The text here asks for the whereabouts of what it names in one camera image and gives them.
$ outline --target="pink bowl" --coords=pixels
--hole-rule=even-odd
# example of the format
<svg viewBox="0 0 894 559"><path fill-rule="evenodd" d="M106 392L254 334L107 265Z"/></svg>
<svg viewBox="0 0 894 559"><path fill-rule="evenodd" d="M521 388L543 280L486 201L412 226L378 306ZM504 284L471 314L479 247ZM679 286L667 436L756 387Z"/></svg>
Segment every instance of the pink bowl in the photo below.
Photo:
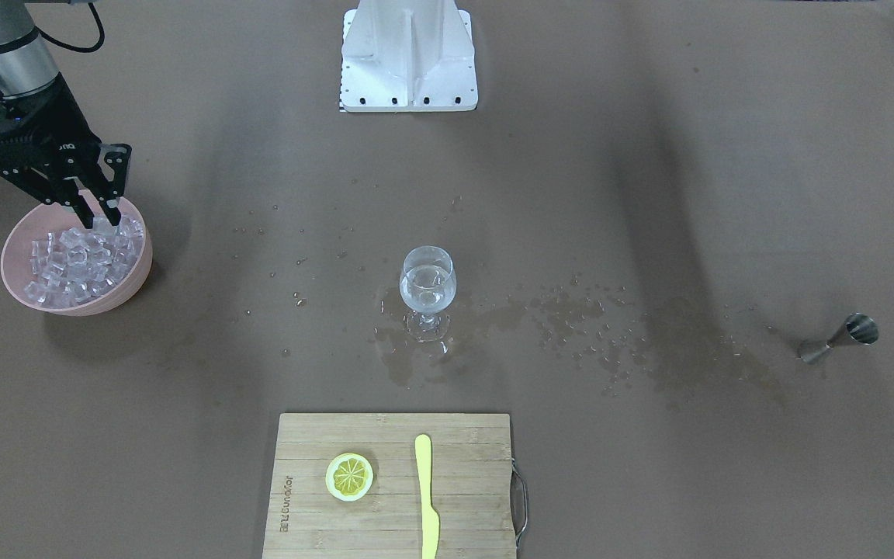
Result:
<svg viewBox="0 0 894 559"><path fill-rule="evenodd" d="M88 201L88 205L92 207L95 215L102 215L102 211L99 209L99 202L95 201L92 194L88 190L81 191L81 194L85 196L85 200ZM140 216L140 211L136 209L136 206L131 204L129 200L120 198L120 212L138 220L144 226L143 248L140 250L140 258L134 263L133 268L129 270L122 282L114 286L109 293L68 308L40 307L39 304L35 304L35 302L26 298L26 294L23 293L23 287L26 287L27 283L33 280L33 272L29 269L29 244L31 244L31 241L38 240L38 238L46 238L47 233L50 233L50 231L57 232L71 229L71 227L82 227L78 216L68 212L63 206L52 204L49 206L36 206L36 208L19 220L12 233L9 234L9 238L6 238L6 244L2 248L0 272L2 273L2 282L5 284L6 289L9 290L9 294L29 308L64 316L99 314L99 312L111 311L111 309L127 302L129 298L137 293L140 286L143 286L144 280L149 275L150 265L154 258L154 250L150 241L150 230L147 229L147 225L144 223L143 217Z"/></svg>

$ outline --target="glass stem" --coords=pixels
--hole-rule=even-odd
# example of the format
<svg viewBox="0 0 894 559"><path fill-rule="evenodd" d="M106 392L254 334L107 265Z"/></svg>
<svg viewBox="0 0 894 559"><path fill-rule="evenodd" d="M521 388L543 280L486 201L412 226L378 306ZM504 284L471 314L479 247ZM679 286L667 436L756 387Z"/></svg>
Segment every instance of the glass stem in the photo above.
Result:
<svg viewBox="0 0 894 559"><path fill-rule="evenodd" d="M432 330L437 327L437 314L419 314L419 325L423 329L423 332L427 330Z"/></svg>

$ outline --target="wooden cutting board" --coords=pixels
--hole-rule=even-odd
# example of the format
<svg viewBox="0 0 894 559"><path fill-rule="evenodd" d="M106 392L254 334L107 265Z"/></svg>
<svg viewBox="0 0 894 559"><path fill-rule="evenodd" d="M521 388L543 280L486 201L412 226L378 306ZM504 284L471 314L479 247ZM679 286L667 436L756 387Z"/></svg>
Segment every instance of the wooden cutting board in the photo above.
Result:
<svg viewBox="0 0 894 559"><path fill-rule="evenodd" d="M264 559L419 559L422 527L413 441L433 442L437 559L515 559L507 414L282 414ZM330 460L366 457L368 494L327 492Z"/></svg>

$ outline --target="yellow knife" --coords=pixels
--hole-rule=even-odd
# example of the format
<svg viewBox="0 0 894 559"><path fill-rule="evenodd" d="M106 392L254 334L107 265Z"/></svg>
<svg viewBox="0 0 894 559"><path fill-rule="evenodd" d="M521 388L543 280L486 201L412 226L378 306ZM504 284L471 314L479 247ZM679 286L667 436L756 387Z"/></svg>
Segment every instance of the yellow knife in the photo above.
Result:
<svg viewBox="0 0 894 559"><path fill-rule="evenodd" d="M440 541L440 515L430 502L430 478L433 477L433 445L429 435L416 436L416 473L419 474L419 509L423 518L423 559L437 556Z"/></svg>

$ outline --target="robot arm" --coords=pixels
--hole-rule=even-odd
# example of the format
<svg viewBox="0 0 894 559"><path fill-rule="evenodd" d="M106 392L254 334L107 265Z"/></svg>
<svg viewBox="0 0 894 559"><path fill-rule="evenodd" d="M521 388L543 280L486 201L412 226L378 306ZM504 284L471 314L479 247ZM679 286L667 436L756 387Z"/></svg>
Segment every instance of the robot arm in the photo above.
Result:
<svg viewBox="0 0 894 559"><path fill-rule="evenodd" d="M43 204L74 211L91 227L95 216L78 195L77 179L116 225L132 150L103 144L92 133L23 4L0 0L0 176Z"/></svg>

